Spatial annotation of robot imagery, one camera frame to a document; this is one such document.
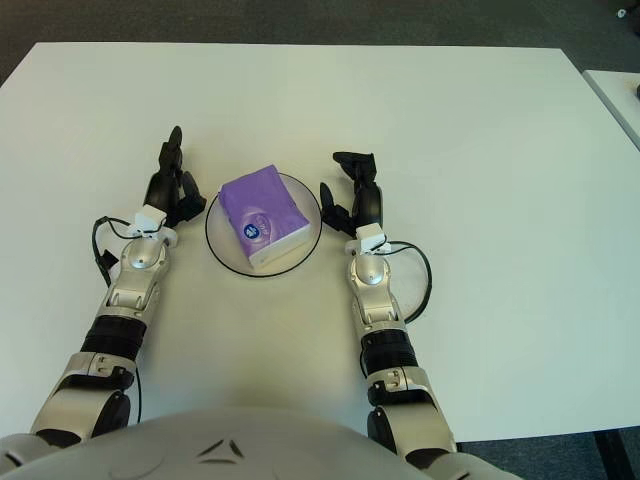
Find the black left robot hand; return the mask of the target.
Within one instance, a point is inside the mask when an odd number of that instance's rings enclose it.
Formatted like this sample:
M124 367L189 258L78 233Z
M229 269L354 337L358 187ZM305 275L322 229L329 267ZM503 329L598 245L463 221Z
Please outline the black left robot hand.
M175 126L169 139L162 144L159 169L152 175L144 205L150 205L166 214L165 226L174 228L190 221L206 206L194 177L182 168L182 130Z

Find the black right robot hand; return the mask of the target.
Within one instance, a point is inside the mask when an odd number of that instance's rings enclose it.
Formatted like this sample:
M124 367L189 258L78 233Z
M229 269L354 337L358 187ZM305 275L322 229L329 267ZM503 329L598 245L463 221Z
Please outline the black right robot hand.
M339 151L332 155L344 173L353 181L354 200L351 211L335 204L324 182L320 183L321 219L338 232L356 238L356 230L369 224L383 225L382 190L376 183L376 163L372 153Z

